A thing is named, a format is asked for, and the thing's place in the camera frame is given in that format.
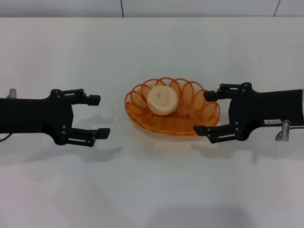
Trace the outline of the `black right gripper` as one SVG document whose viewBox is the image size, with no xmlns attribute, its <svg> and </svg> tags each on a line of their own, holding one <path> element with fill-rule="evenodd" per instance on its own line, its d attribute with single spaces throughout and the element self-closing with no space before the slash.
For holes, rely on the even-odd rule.
<svg viewBox="0 0 304 228">
<path fill-rule="evenodd" d="M 252 85 L 245 88 L 237 84 L 220 84 L 217 91 L 204 92 L 208 102 L 231 99 L 228 110 L 229 123 L 220 126 L 196 125 L 198 136 L 206 136 L 211 143 L 232 140 L 245 141 L 260 127 L 303 126 L 303 90 L 256 92 Z"/>
</svg>

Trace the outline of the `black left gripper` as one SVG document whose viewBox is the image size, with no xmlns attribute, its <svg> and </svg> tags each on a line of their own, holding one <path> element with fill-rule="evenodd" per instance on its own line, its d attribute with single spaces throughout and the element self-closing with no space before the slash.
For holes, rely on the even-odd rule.
<svg viewBox="0 0 304 228">
<path fill-rule="evenodd" d="M 100 95 L 86 95 L 84 89 L 52 90 L 44 99 L 2 98 L 0 100 L 0 133 L 44 133 L 57 145 L 93 147 L 96 140 L 105 140 L 110 128 L 85 130 L 71 128 L 72 105 L 98 106 Z"/>
</svg>

